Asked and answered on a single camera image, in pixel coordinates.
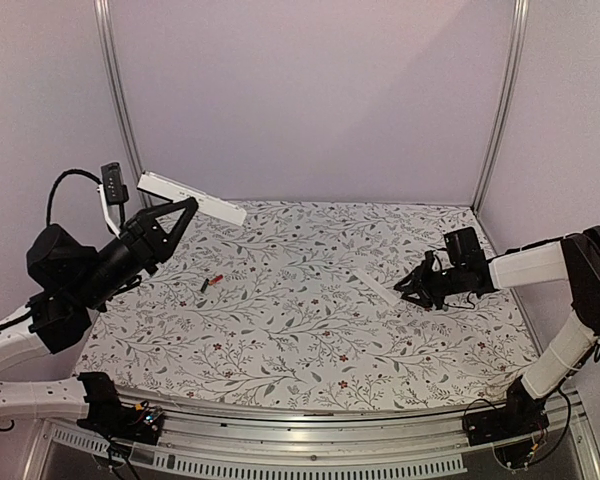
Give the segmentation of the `white remote control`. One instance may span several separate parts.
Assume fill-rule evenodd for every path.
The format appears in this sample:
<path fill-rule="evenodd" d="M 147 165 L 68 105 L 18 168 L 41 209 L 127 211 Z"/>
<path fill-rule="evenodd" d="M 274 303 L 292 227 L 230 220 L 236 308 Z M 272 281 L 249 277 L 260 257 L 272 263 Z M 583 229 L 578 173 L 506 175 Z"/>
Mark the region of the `white remote control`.
<path fill-rule="evenodd" d="M 153 172 L 142 173 L 137 188 L 144 193 L 172 202 L 194 198 L 198 203 L 200 213 L 236 226 L 242 226 L 246 220 L 246 210 L 237 204 L 211 196 Z"/>

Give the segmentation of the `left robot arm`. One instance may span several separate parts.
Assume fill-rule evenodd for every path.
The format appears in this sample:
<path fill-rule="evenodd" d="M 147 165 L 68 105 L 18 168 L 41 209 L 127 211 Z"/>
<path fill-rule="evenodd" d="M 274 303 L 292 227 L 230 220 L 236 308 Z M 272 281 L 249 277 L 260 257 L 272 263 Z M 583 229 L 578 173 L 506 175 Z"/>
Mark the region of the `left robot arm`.
<path fill-rule="evenodd" d="M 57 223 L 48 225 L 26 255 L 28 275 L 42 290 L 0 321 L 0 372 L 76 345 L 109 301 L 138 287 L 169 260 L 198 210 L 194 198 L 139 211 L 102 249 L 86 246 Z M 71 419 L 108 434 L 128 426 L 132 408 L 101 372 L 60 381 L 0 383 L 0 422 L 17 418 Z"/>

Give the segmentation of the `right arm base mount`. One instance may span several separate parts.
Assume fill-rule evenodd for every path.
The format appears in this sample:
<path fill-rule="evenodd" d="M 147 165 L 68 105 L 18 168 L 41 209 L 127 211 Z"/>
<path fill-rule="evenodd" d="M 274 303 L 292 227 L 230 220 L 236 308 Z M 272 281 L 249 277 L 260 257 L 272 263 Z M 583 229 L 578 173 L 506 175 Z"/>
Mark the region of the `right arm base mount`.
<path fill-rule="evenodd" d="M 462 428 L 471 446 L 539 432 L 549 426 L 546 401 L 533 398 L 518 379 L 507 389 L 502 407 L 464 413 Z"/>

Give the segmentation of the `red battery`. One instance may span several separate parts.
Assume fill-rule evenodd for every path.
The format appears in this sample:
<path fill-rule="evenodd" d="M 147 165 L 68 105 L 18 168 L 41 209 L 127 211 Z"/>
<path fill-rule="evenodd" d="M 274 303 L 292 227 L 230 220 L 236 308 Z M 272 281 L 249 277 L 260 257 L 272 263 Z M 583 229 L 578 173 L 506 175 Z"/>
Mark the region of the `red battery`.
<path fill-rule="evenodd" d="M 211 280 L 209 280 L 209 283 L 208 283 L 208 285 L 209 285 L 209 286 L 215 285 L 215 284 L 217 284 L 218 282 L 220 282 L 221 280 L 223 280 L 223 278 L 224 278 L 224 276 L 223 276 L 223 275 L 218 275 L 218 276 L 216 276 L 216 277 L 212 278 Z"/>

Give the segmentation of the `white remote battery cover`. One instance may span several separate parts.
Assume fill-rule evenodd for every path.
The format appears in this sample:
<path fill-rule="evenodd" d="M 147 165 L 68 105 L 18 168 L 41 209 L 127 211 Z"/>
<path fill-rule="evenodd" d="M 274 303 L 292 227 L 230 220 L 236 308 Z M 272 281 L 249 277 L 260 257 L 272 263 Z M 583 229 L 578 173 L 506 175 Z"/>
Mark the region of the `white remote battery cover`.
<path fill-rule="evenodd" d="M 368 275 L 363 270 L 356 269 L 354 271 L 354 275 L 356 276 L 356 278 L 358 280 L 360 280 L 364 285 L 366 285 L 371 291 L 373 291 L 376 295 L 378 295 L 388 305 L 395 306 L 399 302 L 398 297 L 393 295 L 387 288 L 385 288 L 379 282 L 374 280 L 370 275 Z"/>

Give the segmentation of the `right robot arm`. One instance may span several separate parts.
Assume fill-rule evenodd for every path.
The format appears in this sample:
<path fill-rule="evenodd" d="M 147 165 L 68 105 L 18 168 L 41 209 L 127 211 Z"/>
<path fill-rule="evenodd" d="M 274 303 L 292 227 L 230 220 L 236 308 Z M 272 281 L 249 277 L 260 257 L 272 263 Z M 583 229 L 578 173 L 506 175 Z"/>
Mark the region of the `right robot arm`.
<path fill-rule="evenodd" d="M 512 401 L 497 415 L 497 427 L 517 436 L 532 424 L 538 403 L 600 354 L 600 225 L 545 239 L 489 257 L 472 227 L 443 236 L 448 266 L 428 250 L 399 280 L 399 296 L 425 309 L 443 309 L 455 295 L 477 298 L 516 294 L 542 353 L 509 386 Z"/>

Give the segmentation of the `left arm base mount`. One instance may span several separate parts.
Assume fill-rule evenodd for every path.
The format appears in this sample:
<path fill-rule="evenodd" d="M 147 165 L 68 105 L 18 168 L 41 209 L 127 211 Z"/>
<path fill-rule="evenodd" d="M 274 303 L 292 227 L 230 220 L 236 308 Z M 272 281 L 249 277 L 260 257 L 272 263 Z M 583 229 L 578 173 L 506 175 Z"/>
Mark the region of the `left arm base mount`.
<path fill-rule="evenodd" d="M 76 421 L 78 427 L 106 440 L 158 444 L 165 421 L 161 407 L 147 400 L 125 406 L 114 382 L 105 373 L 81 373 L 77 380 L 85 390 L 84 401 L 88 407 L 87 416 Z"/>

